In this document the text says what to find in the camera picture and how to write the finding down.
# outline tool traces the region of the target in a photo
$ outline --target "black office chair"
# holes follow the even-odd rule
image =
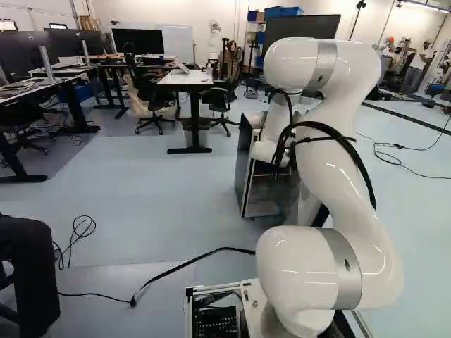
[[[159,134],[163,134],[160,122],[172,122],[175,124],[176,119],[164,118],[162,114],[157,115],[157,111],[170,106],[169,102],[175,99],[175,95],[167,90],[159,89],[156,84],[159,79],[159,73],[149,72],[146,68],[137,67],[135,56],[133,53],[125,53],[125,62],[127,63],[128,72],[131,81],[128,82],[128,93],[132,100],[132,107],[137,114],[146,109],[152,112],[152,116],[148,118],[140,118],[135,129],[135,133],[141,133],[141,129],[154,123],[159,129]]]
[[[15,153],[21,149],[35,149],[44,155],[49,153],[48,148],[38,145],[37,142],[55,140],[55,136],[48,134],[43,137],[31,138],[31,136],[43,133],[39,128],[30,128],[30,126],[38,120],[45,120],[44,113],[46,113],[44,108],[28,102],[16,101],[2,108],[0,132],[14,134],[11,148]]]
[[[230,121],[226,117],[225,113],[230,110],[230,102],[236,99],[235,90],[240,84],[242,71],[243,71],[244,55],[242,53],[239,62],[234,69],[232,76],[226,81],[213,81],[215,87],[201,92],[201,98],[203,104],[208,104],[209,109],[213,111],[213,115],[216,111],[221,113],[220,118],[211,118],[211,126],[222,125],[227,133],[227,137],[232,136],[229,132],[227,125],[240,125],[237,122]]]

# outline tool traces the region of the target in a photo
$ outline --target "white wall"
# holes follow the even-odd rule
[[[247,25],[247,7],[260,11],[272,6],[300,6],[305,15],[341,14],[337,39],[349,37],[358,0],[92,0],[97,19],[105,30],[111,20],[129,23],[173,23],[191,25],[197,43],[197,60],[205,62],[209,36],[208,21],[216,19],[223,37],[235,38],[242,44]],[[378,42],[393,0],[367,1],[361,10],[353,41]],[[444,13],[403,4],[394,8],[383,37],[412,38],[412,46],[420,47],[424,39],[434,39],[445,17]]]
[[[97,19],[104,30],[110,21],[124,23],[169,23],[193,27],[197,62],[206,63],[208,21],[216,19],[223,37],[233,36],[235,1],[233,0],[94,0]]]
[[[75,28],[69,0],[0,0],[0,17],[15,20],[19,30],[43,30],[49,23]]]
[[[445,40],[451,39],[451,15],[448,15],[443,24],[440,34],[437,36],[435,44],[432,46],[434,50],[439,50]]]

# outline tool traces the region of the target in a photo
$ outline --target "black pants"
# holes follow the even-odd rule
[[[50,228],[37,220],[0,216],[0,261],[14,267],[20,337],[41,337],[61,313]]]

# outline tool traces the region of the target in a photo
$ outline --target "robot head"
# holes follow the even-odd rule
[[[210,20],[209,21],[209,26],[210,26],[210,32],[220,32],[221,31],[221,26],[219,25],[218,21],[216,20]]]

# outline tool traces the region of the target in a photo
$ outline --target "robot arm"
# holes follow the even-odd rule
[[[363,44],[287,38],[267,51],[264,73],[270,84],[288,93],[321,89],[325,100],[301,121],[318,121],[353,137],[354,117],[377,83],[381,63],[376,52]],[[280,129],[289,124],[281,107],[280,114],[276,106],[270,107],[271,118],[253,157],[267,161],[274,139],[277,142]],[[298,140],[327,136],[309,127],[296,129]],[[296,159],[302,184],[308,189],[301,195],[310,205],[306,212],[316,213],[323,203],[332,216],[333,229],[282,226],[268,230],[257,244],[257,269],[268,302],[283,326],[303,337],[323,332],[333,309],[392,303],[402,291],[403,274],[400,257],[346,150],[332,140],[303,143],[296,147]],[[302,218],[311,219],[311,215]]]

